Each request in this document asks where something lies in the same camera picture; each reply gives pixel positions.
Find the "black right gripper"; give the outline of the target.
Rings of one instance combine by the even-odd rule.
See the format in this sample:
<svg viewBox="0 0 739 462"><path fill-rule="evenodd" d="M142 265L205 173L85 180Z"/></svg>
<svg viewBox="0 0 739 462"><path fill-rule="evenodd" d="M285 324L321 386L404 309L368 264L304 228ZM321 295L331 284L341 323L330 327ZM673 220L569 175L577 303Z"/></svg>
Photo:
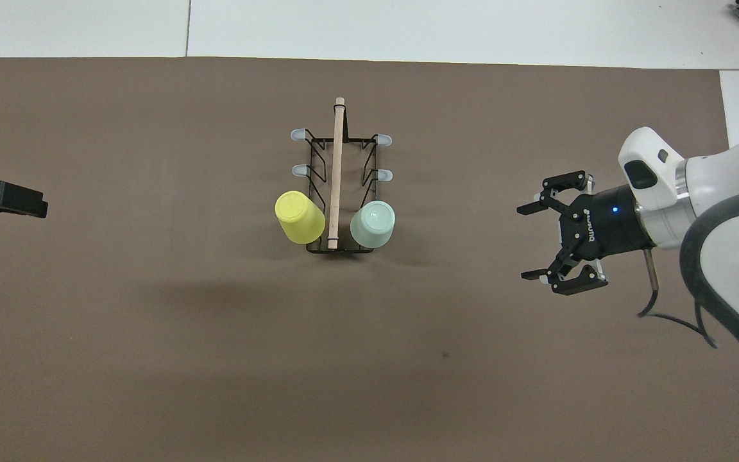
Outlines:
<svg viewBox="0 0 739 462"><path fill-rule="evenodd" d="M592 187L593 175L583 170L549 176L534 201L516 208L523 216L548 209L561 216L562 249L557 259L549 267L521 272L523 280L538 281L558 295L577 295L608 285L599 259L655 246L642 225L630 186L589 195ZM587 194L566 205L557 194L567 190Z"/></svg>

